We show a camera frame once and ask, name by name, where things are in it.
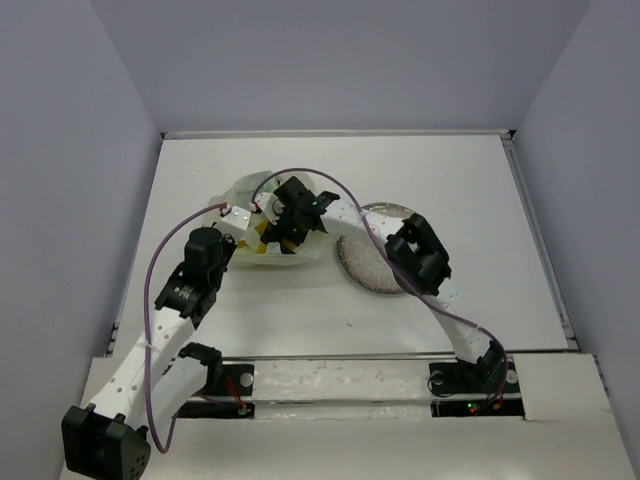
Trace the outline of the light green plastic bag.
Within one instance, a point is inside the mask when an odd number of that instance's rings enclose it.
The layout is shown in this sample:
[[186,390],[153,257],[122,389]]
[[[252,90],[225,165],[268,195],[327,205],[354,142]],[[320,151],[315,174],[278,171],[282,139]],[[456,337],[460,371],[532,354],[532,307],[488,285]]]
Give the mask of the light green plastic bag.
[[[258,185],[270,174],[271,170],[258,171],[239,178],[228,190],[214,195],[208,201],[208,205],[226,202],[231,206],[239,206],[248,210],[252,194]],[[252,213],[249,228],[253,225],[267,221],[262,213]],[[236,267],[248,267],[250,265],[290,267],[318,260],[330,247],[334,246],[337,237],[318,231],[310,231],[305,241],[296,246],[291,254],[257,255],[249,249],[237,247],[231,264]]]

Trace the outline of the yellow fake banana bunch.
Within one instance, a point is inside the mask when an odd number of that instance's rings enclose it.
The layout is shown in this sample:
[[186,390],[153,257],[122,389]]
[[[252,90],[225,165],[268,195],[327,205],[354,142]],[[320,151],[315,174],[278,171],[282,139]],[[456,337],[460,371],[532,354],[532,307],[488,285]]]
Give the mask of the yellow fake banana bunch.
[[254,254],[257,255],[280,255],[280,254],[291,254],[295,252],[297,247],[287,241],[284,240],[282,243],[275,242],[273,244],[266,244],[261,240],[262,234],[266,231],[267,227],[270,226],[268,221],[264,221],[262,223],[251,226],[243,235],[241,241],[238,243],[237,247],[239,249],[249,249]]

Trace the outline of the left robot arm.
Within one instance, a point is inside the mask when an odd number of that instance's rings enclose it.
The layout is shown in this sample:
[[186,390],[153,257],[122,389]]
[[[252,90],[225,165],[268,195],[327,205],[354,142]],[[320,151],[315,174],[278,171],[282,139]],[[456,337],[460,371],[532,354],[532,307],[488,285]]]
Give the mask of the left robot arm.
[[221,355],[191,342],[216,301],[244,230],[219,221],[193,230],[143,331],[104,386],[61,422],[68,470],[92,479],[138,479],[157,449],[168,452],[180,407],[221,383]]

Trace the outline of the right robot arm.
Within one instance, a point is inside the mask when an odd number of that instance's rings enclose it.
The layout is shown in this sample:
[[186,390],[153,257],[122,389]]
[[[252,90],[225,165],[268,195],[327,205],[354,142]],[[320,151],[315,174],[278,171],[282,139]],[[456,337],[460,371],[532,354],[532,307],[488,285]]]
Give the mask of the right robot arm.
[[254,192],[252,203],[269,222],[261,235],[265,244],[298,246],[310,232],[369,242],[398,285],[433,313],[452,346],[462,384],[486,392],[489,400],[502,394],[506,351],[495,335],[456,311],[450,256],[423,216],[384,216],[363,209],[349,191],[314,194],[295,176],[272,192]]

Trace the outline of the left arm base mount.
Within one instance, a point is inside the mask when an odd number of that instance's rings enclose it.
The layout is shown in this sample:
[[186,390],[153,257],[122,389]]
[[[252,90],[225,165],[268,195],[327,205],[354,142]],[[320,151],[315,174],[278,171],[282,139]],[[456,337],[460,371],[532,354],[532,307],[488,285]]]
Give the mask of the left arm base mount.
[[195,397],[195,416],[207,419],[253,418],[254,373],[253,364],[226,364],[220,381],[215,386],[207,386]]

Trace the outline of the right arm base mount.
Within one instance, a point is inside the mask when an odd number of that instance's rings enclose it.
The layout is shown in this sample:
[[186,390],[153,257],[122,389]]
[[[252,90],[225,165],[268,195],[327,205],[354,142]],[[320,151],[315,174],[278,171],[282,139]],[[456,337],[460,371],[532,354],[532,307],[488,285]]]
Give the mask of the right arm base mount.
[[432,363],[426,386],[433,418],[525,417],[515,363],[492,386],[472,384],[457,363]]

